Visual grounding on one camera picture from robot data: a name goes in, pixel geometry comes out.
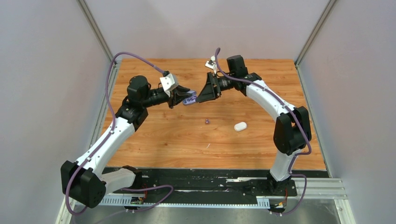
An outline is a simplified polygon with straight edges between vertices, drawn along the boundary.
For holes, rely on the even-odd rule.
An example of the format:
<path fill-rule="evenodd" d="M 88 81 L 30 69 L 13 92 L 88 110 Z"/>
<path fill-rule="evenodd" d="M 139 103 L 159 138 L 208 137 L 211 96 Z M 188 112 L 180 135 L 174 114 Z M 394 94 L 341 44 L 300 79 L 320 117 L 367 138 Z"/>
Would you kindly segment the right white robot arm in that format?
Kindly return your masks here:
<path fill-rule="evenodd" d="M 278 195 L 292 177 L 292 166 L 303 149 L 311 152 L 311 125 L 308 110 L 295 107 L 271 90 L 256 73 L 248 72 L 240 55 L 227 58 L 229 72 L 218 68 L 216 56 L 212 56 L 205 66 L 211 69 L 196 101 L 203 103 L 218 99 L 223 91 L 236 89 L 255 101 L 275 121 L 273 141 L 277 148 L 276 158 L 270 169 L 267 190 Z"/>

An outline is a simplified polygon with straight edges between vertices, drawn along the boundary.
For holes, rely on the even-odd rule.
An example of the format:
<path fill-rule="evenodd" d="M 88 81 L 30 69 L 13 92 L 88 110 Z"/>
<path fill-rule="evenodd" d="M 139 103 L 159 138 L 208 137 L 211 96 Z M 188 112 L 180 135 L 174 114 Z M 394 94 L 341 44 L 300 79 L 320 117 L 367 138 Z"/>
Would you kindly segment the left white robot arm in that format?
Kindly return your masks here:
<path fill-rule="evenodd" d="M 139 192 L 143 180 L 138 169 L 123 166 L 104 174 L 104 168 L 119 147 L 131 137 L 148 116 L 147 108 L 166 103 L 169 108 L 192 96 L 189 88 L 179 85 L 175 75 L 160 78 L 160 87 L 152 88 L 144 76 L 135 76 L 127 86 L 121 107 L 102 136 L 75 161 L 61 166 L 62 191 L 66 200 L 74 199 L 88 208 L 96 207 L 105 195 L 127 188 Z"/>

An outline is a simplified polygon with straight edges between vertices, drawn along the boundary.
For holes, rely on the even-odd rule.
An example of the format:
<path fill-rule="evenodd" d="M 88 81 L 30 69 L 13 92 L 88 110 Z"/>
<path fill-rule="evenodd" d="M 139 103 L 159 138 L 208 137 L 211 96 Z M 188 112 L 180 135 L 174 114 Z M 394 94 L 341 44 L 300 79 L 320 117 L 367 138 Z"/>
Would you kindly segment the white earbud charging case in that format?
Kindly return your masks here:
<path fill-rule="evenodd" d="M 239 122 L 234 125 L 234 130 L 237 132 L 243 131 L 247 128 L 247 123 L 246 122 Z"/>

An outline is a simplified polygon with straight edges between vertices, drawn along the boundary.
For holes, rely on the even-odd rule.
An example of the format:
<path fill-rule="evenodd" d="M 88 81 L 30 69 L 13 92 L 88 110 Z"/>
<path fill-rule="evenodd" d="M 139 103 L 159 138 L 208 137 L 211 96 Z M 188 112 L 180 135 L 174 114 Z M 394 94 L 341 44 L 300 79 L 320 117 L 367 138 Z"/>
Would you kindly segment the blue-grey earbud case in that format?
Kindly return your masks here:
<path fill-rule="evenodd" d="M 188 93 L 190 94 L 190 96 L 188 98 L 185 98 L 182 101 L 183 105 L 185 105 L 185 106 L 192 105 L 192 104 L 196 103 L 197 92 L 190 90 L 190 91 L 188 91 Z"/>

